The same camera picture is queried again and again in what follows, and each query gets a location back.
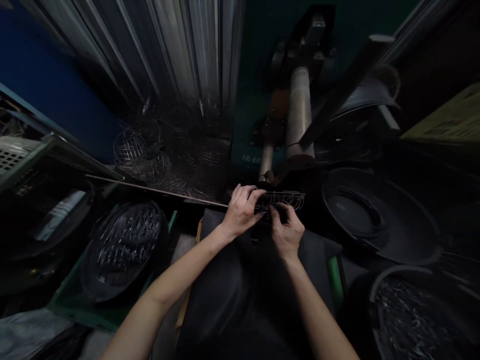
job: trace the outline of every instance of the corrugated metal wall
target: corrugated metal wall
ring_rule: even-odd
[[[22,0],[106,98],[233,108],[244,0]]]

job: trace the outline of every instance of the metal rod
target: metal rod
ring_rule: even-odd
[[[370,35],[368,37],[367,44],[358,53],[335,91],[328,97],[325,105],[301,137],[299,144],[302,149],[308,148],[325,131],[330,120],[394,41],[394,37],[386,35]]]
[[[270,182],[267,172],[272,170],[274,159],[274,144],[271,141],[265,141],[263,145],[263,154],[261,156],[260,172],[258,173],[259,182]]]

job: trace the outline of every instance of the plastic crate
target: plastic crate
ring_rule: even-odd
[[[172,234],[177,215],[178,212],[175,210],[168,222],[169,235]],[[172,241],[175,240],[170,237],[169,252],[172,248],[175,249]],[[60,287],[50,300],[47,308],[54,314],[67,318],[73,322],[94,329],[116,332],[132,306],[137,302],[138,298],[145,292],[156,276],[151,273],[146,275],[146,279],[143,277],[143,281],[142,279],[136,279],[134,284],[132,284],[127,291],[113,300],[104,303],[89,303],[86,301],[80,280],[80,265],[86,256],[86,253],[87,249],[85,249],[68,276],[63,280]],[[164,271],[169,264],[170,261],[163,264],[161,270]]]

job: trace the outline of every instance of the black plastic tub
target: black plastic tub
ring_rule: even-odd
[[[439,228],[413,196],[380,176],[357,168],[330,171],[322,185],[323,202],[345,248],[384,259],[423,266],[442,248]]]
[[[449,324],[466,339],[468,348],[480,345],[480,301],[478,297],[460,284],[455,284],[441,275],[416,266],[398,265],[380,272],[370,272],[359,277],[352,285],[344,305],[340,324],[361,359],[396,359],[384,345],[385,311],[376,301],[382,281],[395,277],[407,281],[413,287],[433,296]],[[476,359],[477,354],[463,354],[459,359]]]

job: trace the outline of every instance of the metal wire frame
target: metal wire frame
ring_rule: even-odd
[[[232,196],[233,191],[228,191],[228,194]],[[268,191],[258,198],[255,209],[267,211],[269,205],[281,203],[291,205],[295,211],[298,211],[304,206],[304,202],[305,194],[298,191]]]

